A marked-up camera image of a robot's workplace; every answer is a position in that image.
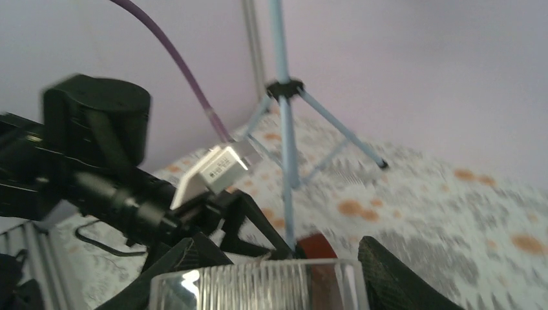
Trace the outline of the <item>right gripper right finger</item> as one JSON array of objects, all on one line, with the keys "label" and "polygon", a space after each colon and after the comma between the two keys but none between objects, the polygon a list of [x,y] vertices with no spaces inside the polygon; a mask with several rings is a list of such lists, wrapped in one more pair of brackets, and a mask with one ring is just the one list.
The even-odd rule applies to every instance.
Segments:
[{"label": "right gripper right finger", "polygon": [[371,236],[359,242],[370,309],[461,310]]}]

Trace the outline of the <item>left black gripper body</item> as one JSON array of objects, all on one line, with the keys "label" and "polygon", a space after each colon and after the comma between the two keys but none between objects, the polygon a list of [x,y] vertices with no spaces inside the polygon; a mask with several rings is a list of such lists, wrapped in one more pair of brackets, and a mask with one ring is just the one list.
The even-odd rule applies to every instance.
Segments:
[{"label": "left black gripper body", "polygon": [[164,201],[141,208],[141,244],[149,257],[160,257],[184,238],[211,236],[219,228],[239,227],[240,193],[203,193],[174,210]]}]

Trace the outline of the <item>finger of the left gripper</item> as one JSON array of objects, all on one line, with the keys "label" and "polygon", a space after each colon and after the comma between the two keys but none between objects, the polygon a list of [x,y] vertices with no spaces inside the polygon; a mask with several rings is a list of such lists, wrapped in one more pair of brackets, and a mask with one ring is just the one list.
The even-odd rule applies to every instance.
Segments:
[{"label": "finger of the left gripper", "polygon": [[224,208],[220,249],[224,252],[271,260],[294,257],[294,249],[272,226],[254,199],[240,190],[220,194]]}]

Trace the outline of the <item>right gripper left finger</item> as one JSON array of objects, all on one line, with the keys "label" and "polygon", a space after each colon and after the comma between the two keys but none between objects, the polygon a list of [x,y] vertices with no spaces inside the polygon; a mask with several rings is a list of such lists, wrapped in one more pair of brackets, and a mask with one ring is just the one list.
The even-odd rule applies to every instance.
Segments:
[{"label": "right gripper left finger", "polygon": [[174,246],[159,243],[151,247],[140,275],[99,310],[147,309],[154,277],[233,262],[207,237],[184,238]]}]

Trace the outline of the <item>brown wooden metronome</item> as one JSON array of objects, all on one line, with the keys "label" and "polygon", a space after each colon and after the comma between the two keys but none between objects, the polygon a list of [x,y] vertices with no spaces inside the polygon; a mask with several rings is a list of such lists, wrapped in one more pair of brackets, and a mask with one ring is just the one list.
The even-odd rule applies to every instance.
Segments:
[{"label": "brown wooden metronome", "polygon": [[336,259],[326,237],[319,232],[303,237],[297,241],[296,253],[299,258],[322,260],[307,266],[309,271],[309,292],[312,309],[335,309],[341,301],[338,293],[333,290],[338,286],[337,277],[331,259]]}]

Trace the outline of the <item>clear plastic metronome cover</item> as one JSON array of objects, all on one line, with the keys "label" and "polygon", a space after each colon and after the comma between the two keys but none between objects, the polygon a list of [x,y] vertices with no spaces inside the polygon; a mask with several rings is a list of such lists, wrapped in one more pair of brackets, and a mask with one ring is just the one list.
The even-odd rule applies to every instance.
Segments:
[{"label": "clear plastic metronome cover", "polygon": [[[312,309],[307,266],[322,260],[222,265],[156,276],[149,309]],[[341,301],[335,309],[370,309],[361,264],[331,259]]]}]

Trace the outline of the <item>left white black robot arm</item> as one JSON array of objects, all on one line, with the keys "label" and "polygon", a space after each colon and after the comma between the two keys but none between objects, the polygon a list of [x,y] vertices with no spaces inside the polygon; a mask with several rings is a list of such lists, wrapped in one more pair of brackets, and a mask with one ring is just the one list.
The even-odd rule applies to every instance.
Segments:
[{"label": "left white black robot arm", "polygon": [[42,107],[41,123],[1,115],[1,216],[40,221],[64,200],[145,246],[149,262],[217,230],[217,256],[293,257],[252,197],[229,192],[260,160],[249,142],[209,149],[173,185],[139,168],[151,107],[144,88],[76,74],[46,89]]}]

